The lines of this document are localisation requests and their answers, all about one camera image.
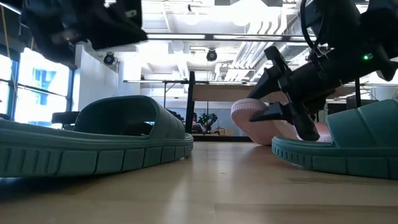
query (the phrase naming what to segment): security camera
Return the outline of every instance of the security camera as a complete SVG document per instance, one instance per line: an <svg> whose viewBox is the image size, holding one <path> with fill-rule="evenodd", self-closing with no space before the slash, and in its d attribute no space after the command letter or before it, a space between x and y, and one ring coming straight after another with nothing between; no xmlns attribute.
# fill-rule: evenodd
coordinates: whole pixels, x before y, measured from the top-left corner
<svg viewBox="0 0 398 224"><path fill-rule="evenodd" d="M105 65L114 65L116 62L118 62L118 60L114 57L114 53L113 52L108 52L106 53L106 56L104 58L104 63Z"/></svg>
<svg viewBox="0 0 398 224"><path fill-rule="evenodd" d="M208 62L214 62L217 60L217 53L215 49L210 49L209 52L207 53L207 61Z"/></svg>

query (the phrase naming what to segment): black mechanical claw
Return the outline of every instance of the black mechanical claw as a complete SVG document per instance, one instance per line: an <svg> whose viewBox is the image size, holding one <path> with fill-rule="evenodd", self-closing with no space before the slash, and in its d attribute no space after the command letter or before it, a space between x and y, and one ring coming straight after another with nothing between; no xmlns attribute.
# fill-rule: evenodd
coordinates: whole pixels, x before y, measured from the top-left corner
<svg viewBox="0 0 398 224"><path fill-rule="evenodd" d="M318 131L313 124L309 112L318 111L325 105L326 97L308 99L308 101L294 101L290 97L292 71L276 47L265 50L266 57L272 61L271 68L264 69L264 74L257 83L249 98L260 99L275 91L283 91L289 101L287 105L274 103L264 111L254 114L250 122L284 120L293 124L300 138L307 141L319 139Z"/></svg>
<svg viewBox="0 0 398 224"><path fill-rule="evenodd" d="M258 81L256 87L254 87L254 90L249 94L248 98L260 99L270 93L280 91L278 79L283 74L292 72L275 46L267 48L264 53L266 57L272 61L274 66L264 69L264 74Z"/></svg>
<svg viewBox="0 0 398 224"><path fill-rule="evenodd" d="M319 133L303 103L293 105L289 103L289 108L293 114L293 124L298 136L306 141L317 141Z"/></svg>
<svg viewBox="0 0 398 224"><path fill-rule="evenodd" d="M284 120L293 124L293 116L288 105L277 102L270 105L267 109L259 111L250 118L250 122Z"/></svg>

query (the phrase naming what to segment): window frame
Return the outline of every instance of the window frame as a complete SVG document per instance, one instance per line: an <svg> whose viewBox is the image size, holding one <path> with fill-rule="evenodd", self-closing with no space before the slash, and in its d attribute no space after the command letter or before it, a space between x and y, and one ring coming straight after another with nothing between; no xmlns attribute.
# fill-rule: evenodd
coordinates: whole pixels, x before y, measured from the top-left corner
<svg viewBox="0 0 398 224"><path fill-rule="evenodd" d="M58 93L54 93L54 92L45 90L43 88L37 88L35 86L20 84L18 82L20 62L21 62L21 57L18 58L18 61L11 59L11 63L12 63L11 71L12 72L11 72L10 80L3 80L0 78L0 80L2 82L8 83L8 86L9 86L9 93L8 93L8 99L7 99L7 111L6 111L6 114L8 116L10 116L13 120L15 120L16 106L17 106L17 94L18 94L18 89L20 89L20 88L30 90L30 91L33 91L36 93L45 94L47 96L55 95L55 96L64 97L67 101L66 111L72 111L73 78L75 75L74 70L72 70L71 68L68 68L69 69L68 88L67 88L68 92L67 92L67 95L65 96L65 95L60 95Z"/></svg>

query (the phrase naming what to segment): teal slide sandal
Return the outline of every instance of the teal slide sandal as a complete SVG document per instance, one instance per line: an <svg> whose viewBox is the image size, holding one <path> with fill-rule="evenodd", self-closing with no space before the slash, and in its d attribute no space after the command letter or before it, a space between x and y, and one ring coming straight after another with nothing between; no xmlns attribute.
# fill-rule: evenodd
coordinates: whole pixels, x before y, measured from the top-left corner
<svg viewBox="0 0 398 224"><path fill-rule="evenodd" d="M272 152L307 169L398 179L398 99L327 117L333 143L275 137Z"/></svg>
<svg viewBox="0 0 398 224"><path fill-rule="evenodd" d="M146 96L96 101L81 111L74 131L0 120L0 177L125 172L179 160L192 149L182 122Z"/></svg>

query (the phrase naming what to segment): robotic arm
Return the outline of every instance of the robotic arm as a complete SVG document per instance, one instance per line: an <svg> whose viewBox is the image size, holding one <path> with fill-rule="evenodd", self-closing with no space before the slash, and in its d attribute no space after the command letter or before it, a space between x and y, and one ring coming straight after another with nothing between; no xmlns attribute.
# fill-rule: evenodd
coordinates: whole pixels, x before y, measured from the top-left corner
<svg viewBox="0 0 398 224"><path fill-rule="evenodd" d="M198 123L200 123L206 129L206 133L211 133L211 126L217 121L218 117L216 114L206 114L203 113L199 118Z"/></svg>
<svg viewBox="0 0 398 224"><path fill-rule="evenodd" d="M283 119L296 127L302 139L316 141L319 134L310 114L322 110L336 88L375 71L391 81L398 68L390 60L398 57L398 5L394 2L369 0L368 10L360 14L352 1L313 0L306 6L303 0L300 18L312 49L310 61L291 71L275 47L265 50L273 66L264 69L249 97L283 91L289 103L275 103L251 121ZM308 36L308 27L317 37L315 43ZM322 53L319 44L328 44L331 50Z"/></svg>
<svg viewBox="0 0 398 224"><path fill-rule="evenodd" d="M1 1L21 11L40 53L54 62L74 58L77 42L91 42L94 50L147 40L142 27L141 1L104 0Z"/></svg>

